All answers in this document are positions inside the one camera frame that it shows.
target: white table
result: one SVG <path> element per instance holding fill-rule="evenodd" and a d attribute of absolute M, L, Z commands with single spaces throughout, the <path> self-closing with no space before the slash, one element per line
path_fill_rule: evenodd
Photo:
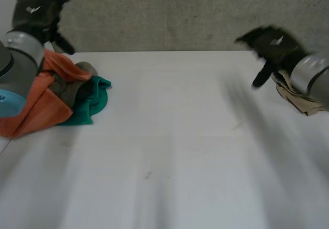
<path fill-rule="evenodd" d="M 0 155 L 1 229 L 329 227 L 326 165 L 312 161 L 326 163 L 327 149 L 317 137 L 307 149 L 302 138 L 329 142 L 329 115 L 300 115 L 272 81 L 247 87 L 293 141 L 286 152 L 273 142 L 264 148 L 223 92 L 231 72 L 250 86 L 262 64 L 249 52 L 72 59 L 113 82 L 108 105 L 92 126 L 12 140 Z"/>

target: concrete wall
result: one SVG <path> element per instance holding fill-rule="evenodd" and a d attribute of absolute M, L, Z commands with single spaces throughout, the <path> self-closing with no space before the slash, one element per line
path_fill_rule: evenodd
<path fill-rule="evenodd" d="M 262 24 L 329 47 L 329 0 L 72 0 L 61 29 L 77 51 L 234 50 Z"/>

